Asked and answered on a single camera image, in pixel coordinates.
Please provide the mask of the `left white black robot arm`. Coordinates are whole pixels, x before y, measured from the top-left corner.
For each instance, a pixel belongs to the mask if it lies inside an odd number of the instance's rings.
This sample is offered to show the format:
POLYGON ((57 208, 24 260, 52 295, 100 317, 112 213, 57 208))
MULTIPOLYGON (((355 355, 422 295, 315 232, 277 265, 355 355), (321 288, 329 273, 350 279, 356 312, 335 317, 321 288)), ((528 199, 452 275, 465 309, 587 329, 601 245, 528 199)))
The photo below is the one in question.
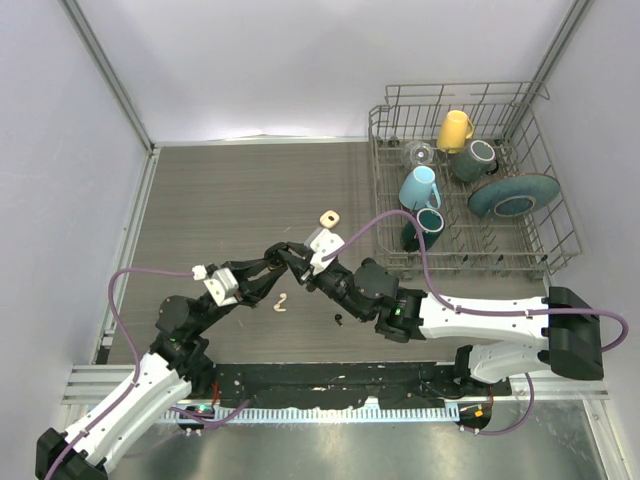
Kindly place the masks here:
POLYGON ((188 277, 204 284, 198 298, 167 297, 160 305, 158 335, 145 353, 135 352, 133 371, 100 403, 36 444, 39 479, 106 479, 134 443, 177 402, 200 399, 216 376, 202 334, 238 306, 255 307, 285 273, 286 244, 260 259, 196 265, 188 277))

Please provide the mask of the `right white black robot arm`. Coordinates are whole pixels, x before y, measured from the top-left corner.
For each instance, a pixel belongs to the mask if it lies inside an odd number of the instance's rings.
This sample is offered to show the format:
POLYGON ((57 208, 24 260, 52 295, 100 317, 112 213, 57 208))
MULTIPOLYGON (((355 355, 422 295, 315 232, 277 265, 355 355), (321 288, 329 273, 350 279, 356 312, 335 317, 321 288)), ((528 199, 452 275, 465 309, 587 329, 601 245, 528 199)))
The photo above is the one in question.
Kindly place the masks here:
POLYGON ((600 319, 568 288, 511 301, 439 302, 432 293, 401 287, 398 277, 371 258, 350 271, 338 259, 320 263, 305 246, 289 245, 277 255, 308 291, 320 290, 358 320, 374 322, 388 340, 477 339, 456 352, 451 380, 462 394, 541 370, 572 380, 604 377, 600 319))

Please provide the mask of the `black gold-trimmed earbud case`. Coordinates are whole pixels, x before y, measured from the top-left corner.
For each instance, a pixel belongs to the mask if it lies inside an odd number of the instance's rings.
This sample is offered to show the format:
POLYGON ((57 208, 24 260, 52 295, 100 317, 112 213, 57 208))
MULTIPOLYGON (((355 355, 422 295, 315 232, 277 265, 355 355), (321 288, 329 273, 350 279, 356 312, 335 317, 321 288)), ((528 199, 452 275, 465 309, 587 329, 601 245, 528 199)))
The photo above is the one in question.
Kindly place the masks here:
POLYGON ((264 259, 267 262, 267 270, 269 272, 286 271, 288 269, 288 263, 285 256, 288 254, 287 250, 276 249, 267 251, 264 254, 264 259))

